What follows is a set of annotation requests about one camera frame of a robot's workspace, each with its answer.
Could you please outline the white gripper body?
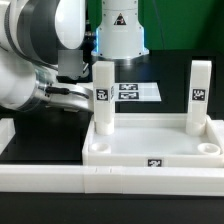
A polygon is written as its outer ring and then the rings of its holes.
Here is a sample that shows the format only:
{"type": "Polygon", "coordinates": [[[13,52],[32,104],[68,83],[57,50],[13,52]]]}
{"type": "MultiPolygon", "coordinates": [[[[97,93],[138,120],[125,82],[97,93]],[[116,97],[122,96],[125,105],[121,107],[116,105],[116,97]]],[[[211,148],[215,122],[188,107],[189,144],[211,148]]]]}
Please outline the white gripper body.
{"type": "Polygon", "coordinates": [[[93,112],[93,91],[77,84],[54,83],[45,89],[48,105],[64,109],[93,112]]]}

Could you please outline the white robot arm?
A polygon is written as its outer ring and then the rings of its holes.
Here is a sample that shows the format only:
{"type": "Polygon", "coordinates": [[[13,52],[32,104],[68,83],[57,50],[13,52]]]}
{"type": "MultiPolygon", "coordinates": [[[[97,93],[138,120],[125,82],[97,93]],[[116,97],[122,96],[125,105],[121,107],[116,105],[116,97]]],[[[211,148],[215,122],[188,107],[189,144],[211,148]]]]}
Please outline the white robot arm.
{"type": "Polygon", "coordinates": [[[91,111],[93,91],[76,80],[93,60],[130,63],[149,54],[138,0],[101,0],[102,22],[85,57],[88,0],[0,0],[0,106],[91,111]]]}

